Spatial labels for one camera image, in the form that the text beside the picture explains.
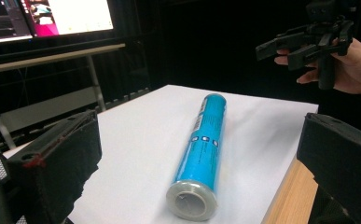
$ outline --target human hand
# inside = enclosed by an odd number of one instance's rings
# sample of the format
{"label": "human hand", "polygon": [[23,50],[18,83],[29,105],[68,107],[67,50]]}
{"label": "human hand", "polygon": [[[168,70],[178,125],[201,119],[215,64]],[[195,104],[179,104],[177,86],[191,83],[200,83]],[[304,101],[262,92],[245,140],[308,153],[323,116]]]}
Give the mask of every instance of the human hand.
{"label": "human hand", "polygon": [[[277,64],[288,65],[287,54],[289,52],[288,49],[277,50],[280,56],[276,57],[274,61]],[[353,38],[345,56],[340,56],[338,53],[331,55],[336,59],[334,89],[351,94],[361,94],[361,42]],[[317,63],[311,63],[307,66],[316,69],[299,77],[297,83],[306,84],[319,80]]]}

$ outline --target white table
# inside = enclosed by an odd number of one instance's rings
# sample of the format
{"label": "white table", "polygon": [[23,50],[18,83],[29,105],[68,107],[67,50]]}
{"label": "white table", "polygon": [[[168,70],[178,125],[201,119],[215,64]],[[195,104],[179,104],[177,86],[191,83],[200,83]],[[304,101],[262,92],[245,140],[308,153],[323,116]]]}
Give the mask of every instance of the white table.
{"label": "white table", "polygon": [[[212,91],[165,86],[98,115],[103,157],[70,219],[91,223],[191,223],[165,194],[203,98]],[[207,223],[261,223],[295,157],[304,116],[317,105],[221,93],[227,99],[217,190]]]}

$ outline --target blue canister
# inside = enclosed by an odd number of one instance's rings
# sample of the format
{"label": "blue canister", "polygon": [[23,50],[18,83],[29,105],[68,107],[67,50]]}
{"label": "blue canister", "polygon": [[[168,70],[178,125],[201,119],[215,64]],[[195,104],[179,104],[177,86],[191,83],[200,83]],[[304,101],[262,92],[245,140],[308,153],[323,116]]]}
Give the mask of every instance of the blue canister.
{"label": "blue canister", "polygon": [[169,209],[183,219],[204,221],[217,208],[215,185],[226,106],[226,99],[217,93],[203,99],[174,182],[166,193]]}

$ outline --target black mount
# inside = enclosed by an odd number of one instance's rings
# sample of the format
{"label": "black mount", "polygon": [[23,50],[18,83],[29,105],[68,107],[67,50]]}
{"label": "black mount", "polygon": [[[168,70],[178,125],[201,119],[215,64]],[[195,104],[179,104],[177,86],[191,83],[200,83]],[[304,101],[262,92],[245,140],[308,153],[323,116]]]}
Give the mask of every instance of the black mount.
{"label": "black mount", "polygon": [[257,60],[275,55],[277,49],[290,49],[288,70],[317,62],[319,88],[329,90],[335,82],[334,59],[330,54],[346,55],[353,41],[354,22],[345,20],[341,13],[355,10],[355,1],[312,0],[306,10],[312,24],[289,29],[257,46]]}

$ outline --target monitor screen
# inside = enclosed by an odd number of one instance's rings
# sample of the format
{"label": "monitor screen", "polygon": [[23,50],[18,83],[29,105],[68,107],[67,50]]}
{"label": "monitor screen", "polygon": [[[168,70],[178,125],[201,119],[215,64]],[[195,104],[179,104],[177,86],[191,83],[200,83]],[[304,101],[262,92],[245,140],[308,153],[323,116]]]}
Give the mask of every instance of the monitor screen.
{"label": "monitor screen", "polygon": [[0,0],[0,42],[32,38],[17,0]]}
{"label": "monitor screen", "polygon": [[107,0],[21,0],[32,35],[70,35],[113,29]]}

